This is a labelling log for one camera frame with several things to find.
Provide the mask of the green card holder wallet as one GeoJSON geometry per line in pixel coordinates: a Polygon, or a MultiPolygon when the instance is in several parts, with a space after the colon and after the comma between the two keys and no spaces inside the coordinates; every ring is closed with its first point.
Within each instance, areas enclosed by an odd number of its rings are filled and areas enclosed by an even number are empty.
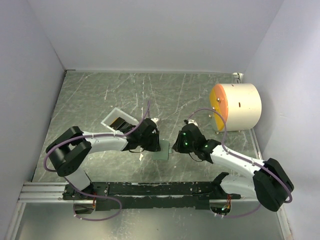
{"type": "Polygon", "coordinates": [[[172,147],[168,140],[161,139],[159,141],[160,151],[154,152],[151,159],[154,161],[167,161],[172,153],[172,147]]]}

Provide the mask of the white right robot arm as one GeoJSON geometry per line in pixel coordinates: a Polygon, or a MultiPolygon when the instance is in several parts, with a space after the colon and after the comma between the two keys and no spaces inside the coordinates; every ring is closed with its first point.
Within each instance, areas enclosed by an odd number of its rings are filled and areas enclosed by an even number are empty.
{"type": "Polygon", "coordinates": [[[177,135],[173,150],[181,154],[195,154],[201,161],[227,167],[239,177],[225,176],[212,186],[218,199],[228,194],[255,197],[266,209],[276,212],[290,200],[294,185],[273,158],[261,160],[248,157],[224,147],[219,141],[206,139],[197,125],[185,125],[177,135]]]}

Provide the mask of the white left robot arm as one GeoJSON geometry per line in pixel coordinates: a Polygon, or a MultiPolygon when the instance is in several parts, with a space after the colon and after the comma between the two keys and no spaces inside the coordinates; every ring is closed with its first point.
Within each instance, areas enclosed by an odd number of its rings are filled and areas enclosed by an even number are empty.
{"type": "Polygon", "coordinates": [[[145,118],[138,125],[125,123],[115,132],[91,133],[80,130],[78,126],[70,127],[45,150],[58,176],[65,178],[75,187],[75,193],[81,199],[89,199],[94,192],[91,180],[81,169],[81,164],[92,153],[105,151],[129,151],[142,148],[144,151],[159,152],[160,133],[158,118],[145,118]]]}

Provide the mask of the black cards in tray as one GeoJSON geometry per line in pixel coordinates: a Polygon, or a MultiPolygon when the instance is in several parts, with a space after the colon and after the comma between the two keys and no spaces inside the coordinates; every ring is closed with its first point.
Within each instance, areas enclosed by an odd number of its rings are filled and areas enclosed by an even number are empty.
{"type": "Polygon", "coordinates": [[[113,123],[110,124],[110,127],[115,131],[122,131],[127,129],[130,124],[123,118],[118,117],[113,123]]]}

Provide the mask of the white card tray box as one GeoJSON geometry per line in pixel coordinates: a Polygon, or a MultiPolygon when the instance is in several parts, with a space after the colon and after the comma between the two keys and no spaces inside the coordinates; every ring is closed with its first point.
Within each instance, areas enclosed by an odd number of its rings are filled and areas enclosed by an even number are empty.
{"type": "Polygon", "coordinates": [[[115,107],[102,121],[107,133],[124,135],[132,130],[139,121],[115,107]]]}

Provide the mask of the white cylinder with orange lid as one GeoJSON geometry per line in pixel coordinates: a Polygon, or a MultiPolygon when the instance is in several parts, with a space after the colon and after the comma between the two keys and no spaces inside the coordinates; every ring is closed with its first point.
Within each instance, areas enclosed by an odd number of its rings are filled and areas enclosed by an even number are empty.
{"type": "Polygon", "coordinates": [[[218,83],[210,94],[213,129],[217,132],[250,130],[258,123],[262,113],[261,97],[251,83],[218,83]]]}

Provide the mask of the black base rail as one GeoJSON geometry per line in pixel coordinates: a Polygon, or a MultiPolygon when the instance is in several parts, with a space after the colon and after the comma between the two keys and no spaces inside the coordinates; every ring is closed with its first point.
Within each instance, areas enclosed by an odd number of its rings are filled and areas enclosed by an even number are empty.
{"type": "Polygon", "coordinates": [[[91,182],[83,190],[77,192],[67,184],[62,194],[63,200],[91,201],[97,211],[109,211],[119,208],[119,200],[123,209],[153,208],[194,208],[209,210],[210,201],[227,200],[228,194],[221,183],[227,172],[220,173],[213,181],[187,182],[91,182]]]}

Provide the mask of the aluminium frame profile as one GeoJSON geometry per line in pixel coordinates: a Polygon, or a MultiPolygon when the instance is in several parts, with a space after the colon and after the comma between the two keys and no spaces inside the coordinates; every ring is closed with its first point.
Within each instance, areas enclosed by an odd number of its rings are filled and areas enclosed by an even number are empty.
{"type": "Polygon", "coordinates": [[[26,182],[20,191],[19,203],[56,203],[63,201],[65,182],[26,182]]]}

